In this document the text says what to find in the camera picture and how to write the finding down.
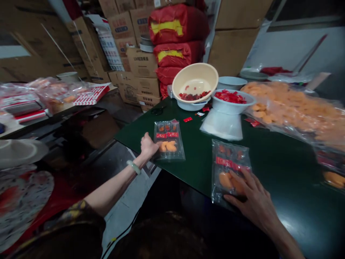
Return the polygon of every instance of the black cable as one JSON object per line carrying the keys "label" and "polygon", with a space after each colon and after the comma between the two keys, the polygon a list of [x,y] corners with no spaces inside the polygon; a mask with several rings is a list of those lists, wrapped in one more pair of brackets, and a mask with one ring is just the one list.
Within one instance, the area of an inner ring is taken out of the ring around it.
{"label": "black cable", "polygon": [[102,258],[101,259],[104,259],[105,255],[107,254],[107,252],[109,251],[110,247],[115,243],[116,240],[118,240],[134,223],[135,219],[137,218],[138,214],[139,214],[139,211],[140,211],[141,207],[138,209],[137,213],[135,214],[131,224],[126,228],[125,231],[123,231],[117,238],[115,238],[111,243],[108,243],[108,246],[107,246],[107,250],[105,250],[105,253],[103,254]]}

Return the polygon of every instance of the plastic bowl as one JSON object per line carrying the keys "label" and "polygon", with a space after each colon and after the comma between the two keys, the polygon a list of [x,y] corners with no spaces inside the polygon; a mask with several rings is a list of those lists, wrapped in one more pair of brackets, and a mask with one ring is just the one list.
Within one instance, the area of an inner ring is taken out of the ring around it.
{"label": "plastic bowl", "polygon": [[206,101],[203,101],[200,103],[195,103],[195,104],[185,103],[185,102],[181,102],[181,101],[177,100],[177,105],[183,110],[194,112],[194,111],[201,110],[202,108],[204,108],[204,106],[210,100],[211,100],[211,97],[209,97]]}
{"label": "plastic bowl", "polygon": [[230,102],[223,101],[215,97],[216,92],[221,92],[223,90],[224,89],[217,89],[212,94],[212,98],[213,98],[212,107],[218,112],[229,114],[229,115],[238,115],[238,114],[241,114],[247,107],[256,104],[256,99],[252,95],[247,94],[245,92],[236,91],[236,90],[226,89],[230,93],[237,92],[239,95],[243,96],[245,100],[247,101],[246,104],[230,103]]}
{"label": "plastic bowl", "polygon": [[220,77],[217,89],[240,90],[241,87],[246,85],[247,83],[247,80],[239,77]]}
{"label": "plastic bowl", "polygon": [[[183,103],[199,103],[206,101],[218,84],[217,70],[206,63],[195,63],[183,68],[172,82],[172,92],[177,100]],[[198,100],[185,101],[180,98],[180,93],[201,94],[202,92],[210,93]]]}

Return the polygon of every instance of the yellow stripe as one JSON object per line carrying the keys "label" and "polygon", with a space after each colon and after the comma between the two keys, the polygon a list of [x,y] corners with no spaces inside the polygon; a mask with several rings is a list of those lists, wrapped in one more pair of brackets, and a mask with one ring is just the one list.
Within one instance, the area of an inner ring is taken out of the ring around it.
{"label": "yellow stripe", "polygon": [[161,51],[158,53],[158,62],[160,62],[163,58],[166,56],[176,56],[179,58],[183,58],[183,54],[180,51],[177,50],[167,50],[167,51]]}
{"label": "yellow stripe", "polygon": [[174,20],[173,22],[164,22],[164,23],[151,23],[151,29],[156,35],[163,29],[171,29],[177,32],[178,36],[183,35],[182,26],[180,20]]}

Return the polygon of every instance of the green table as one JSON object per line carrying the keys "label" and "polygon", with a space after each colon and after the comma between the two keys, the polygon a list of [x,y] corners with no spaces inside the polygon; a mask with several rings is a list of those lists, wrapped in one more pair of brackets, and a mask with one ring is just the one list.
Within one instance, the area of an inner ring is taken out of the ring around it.
{"label": "green table", "polygon": [[[180,109],[174,99],[166,98],[156,107],[163,105],[166,107],[162,115],[148,111],[125,126],[115,139],[140,153],[140,139],[145,132],[153,137],[155,121],[177,119],[186,161],[155,164],[210,197],[211,140],[216,137],[199,130],[204,116]],[[183,122],[187,117],[193,120]],[[320,184],[322,168],[311,146],[280,133],[253,128],[243,118],[242,131],[243,140],[233,143],[250,148],[254,174],[271,193],[280,220],[305,256],[316,259],[344,255],[345,196]]]}

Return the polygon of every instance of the cardboard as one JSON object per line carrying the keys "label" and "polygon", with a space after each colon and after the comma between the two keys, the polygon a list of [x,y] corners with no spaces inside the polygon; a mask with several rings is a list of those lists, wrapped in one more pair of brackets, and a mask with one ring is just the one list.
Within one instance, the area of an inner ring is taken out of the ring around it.
{"label": "cardboard", "polygon": [[128,58],[121,58],[123,68],[127,72],[131,72]]}
{"label": "cardboard", "polygon": [[158,65],[153,53],[143,52],[139,48],[128,48],[127,56],[135,77],[157,78],[155,70]]}
{"label": "cardboard", "polygon": [[[50,71],[49,76],[74,71],[70,65],[65,65],[68,63],[65,56],[71,60],[71,63],[82,63],[69,31],[47,0],[3,1],[0,16],[1,28],[13,37],[13,41],[22,45],[31,57],[41,58],[34,58],[32,63],[24,62],[20,65],[20,73],[15,73],[15,77],[19,81],[21,81],[20,78],[32,77],[30,75],[34,69],[32,66],[37,63],[37,60],[40,60],[38,63],[43,62],[44,64],[38,65],[38,67],[44,68],[39,74],[44,75],[47,74],[46,71]],[[2,64],[9,64],[7,69],[13,71],[13,64],[17,64],[17,61],[6,59]],[[35,68],[34,74],[37,74],[38,67]],[[77,72],[83,77],[88,77],[83,65],[78,67]]]}
{"label": "cardboard", "polygon": [[114,39],[135,37],[129,12],[109,17],[108,22]]}
{"label": "cardboard", "polygon": [[102,8],[105,18],[112,17],[119,14],[118,7],[116,6],[115,0],[98,0]]}
{"label": "cardboard", "polygon": [[138,100],[140,105],[147,105],[147,103],[156,105],[156,104],[160,103],[161,97],[155,97],[152,95],[137,94],[137,100]]}
{"label": "cardboard", "polygon": [[142,35],[149,35],[150,31],[148,29],[148,18],[151,12],[154,10],[154,7],[140,8],[130,11],[130,16],[133,22],[134,34],[138,39]]}
{"label": "cardboard", "polygon": [[226,0],[222,1],[216,30],[258,28],[273,0]]}
{"label": "cardboard", "polygon": [[259,32],[257,29],[216,31],[208,63],[219,76],[237,76]]}
{"label": "cardboard", "polygon": [[147,6],[155,6],[154,0],[135,0],[135,6],[139,8],[144,8]]}
{"label": "cardboard", "polygon": [[191,6],[195,6],[195,0],[154,0],[155,8],[161,8],[167,5],[174,4],[188,4]]}
{"label": "cardboard", "polygon": [[124,103],[139,105],[137,101],[138,83],[132,72],[116,72],[120,95]]}
{"label": "cardboard", "polygon": [[147,111],[151,110],[152,107],[155,106],[155,104],[151,104],[151,103],[145,103],[145,102],[141,102],[141,103],[145,104],[145,105],[140,105],[143,112],[147,112]]}
{"label": "cardboard", "polygon": [[127,58],[127,47],[126,47],[127,43],[130,46],[137,45],[137,41],[134,37],[115,40],[115,45],[119,51],[119,55],[121,58]]}
{"label": "cardboard", "polygon": [[116,0],[116,5],[118,6],[119,13],[135,9],[134,0]]}
{"label": "cardboard", "polygon": [[98,35],[89,18],[79,17],[66,24],[94,83],[109,83],[110,67]]}
{"label": "cardboard", "polygon": [[109,78],[113,86],[120,86],[120,80],[118,79],[118,72],[117,71],[111,71],[108,73]]}
{"label": "cardboard", "polygon": [[159,83],[156,78],[135,77],[138,84],[138,94],[160,97]]}

